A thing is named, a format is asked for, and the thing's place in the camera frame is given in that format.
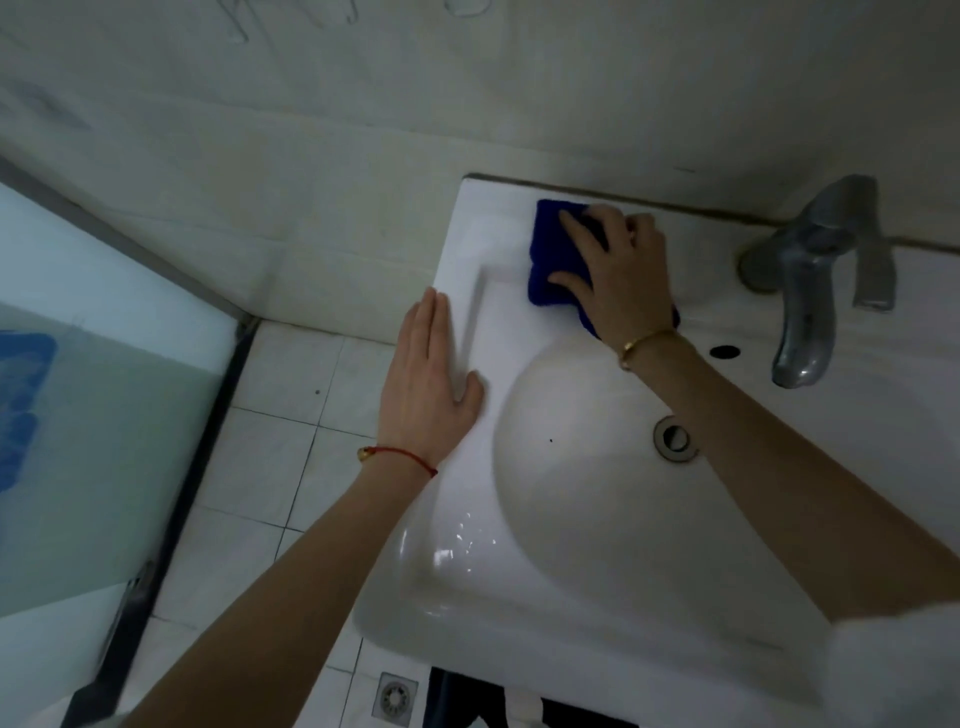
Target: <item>blue sticker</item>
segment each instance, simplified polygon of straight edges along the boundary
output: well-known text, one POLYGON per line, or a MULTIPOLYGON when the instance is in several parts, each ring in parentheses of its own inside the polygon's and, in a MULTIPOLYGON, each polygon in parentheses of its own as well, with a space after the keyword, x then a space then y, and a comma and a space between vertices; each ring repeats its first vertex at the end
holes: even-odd
POLYGON ((45 333, 0 331, 0 493, 16 485, 36 433, 29 410, 56 353, 57 341, 45 333))

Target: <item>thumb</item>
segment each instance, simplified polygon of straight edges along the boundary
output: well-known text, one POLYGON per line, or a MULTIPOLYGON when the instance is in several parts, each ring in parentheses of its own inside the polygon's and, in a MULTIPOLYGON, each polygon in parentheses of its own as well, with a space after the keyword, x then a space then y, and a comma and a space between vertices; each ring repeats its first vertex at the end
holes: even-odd
POLYGON ((572 273, 567 271, 556 271, 551 273, 547 280, 556 285, 563 286, 566 290, 572 293, 577 301, 580 302, 580 305, 584 308, 587 307, 588 302, 593 298, 593 290, 589 287, 587 282, 572 273))
POLYGON ((464 389, 464 398, 460 400, 460 410, 466 420, 467 430, 473 427, 473 424, 480 416, 483 398, 483 382, 480 381, 480 376, 476 372, 470 372, 467 375, 467 387, 464 389))

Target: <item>sink basin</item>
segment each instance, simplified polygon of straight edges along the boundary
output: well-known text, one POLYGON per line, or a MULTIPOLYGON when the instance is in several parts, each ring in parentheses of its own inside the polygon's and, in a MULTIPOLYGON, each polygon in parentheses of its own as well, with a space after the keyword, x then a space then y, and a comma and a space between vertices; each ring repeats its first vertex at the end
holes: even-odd
MULTIPOLYGON (((829 625, 758 538, 701 454, 655 448, 666 406, 581 327, 526 301, 536 200, 465 180, 438 287, 459 371, 484 413, 385 547, 356 606, 368 639, 498 684, 650 726, 822 725, 829 625)), ((625 206, 625 211, 642 211, 625 206)), ((842 307, 816 386, 770 381, 778 297, 743 290, 735 252, 769 231, 656 211, 682 333, 708 361, 960 552, 952 386, 960 260, 898 250, 898 311, 842 307), (714 359, 718 345, 739 355, 714 359)))

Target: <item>person's left hand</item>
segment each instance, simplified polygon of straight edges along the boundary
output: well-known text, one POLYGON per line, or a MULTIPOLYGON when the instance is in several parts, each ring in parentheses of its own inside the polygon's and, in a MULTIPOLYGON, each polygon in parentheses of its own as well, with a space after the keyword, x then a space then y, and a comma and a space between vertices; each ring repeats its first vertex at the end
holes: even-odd
POLYGON ((450 300, 427 288, 407 311, 380 397, 379 446, 409 450, 436 468, 473 427, 484 388, 467 375, 460 401, 450 380, 450 300))

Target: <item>forearm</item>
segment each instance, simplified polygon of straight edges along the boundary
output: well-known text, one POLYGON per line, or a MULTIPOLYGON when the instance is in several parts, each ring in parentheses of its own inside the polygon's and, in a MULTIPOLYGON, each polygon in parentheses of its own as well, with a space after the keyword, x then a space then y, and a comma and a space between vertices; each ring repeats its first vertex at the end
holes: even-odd
POLYGON ((347 492, 200 636, 125 724, 292 725, 377 555, 427 478, 401 455, 371 458, 347 492))
POLYGON ((960 560, 679 336, 631 360, 737 505, 831 620, 960 600, 960 560))

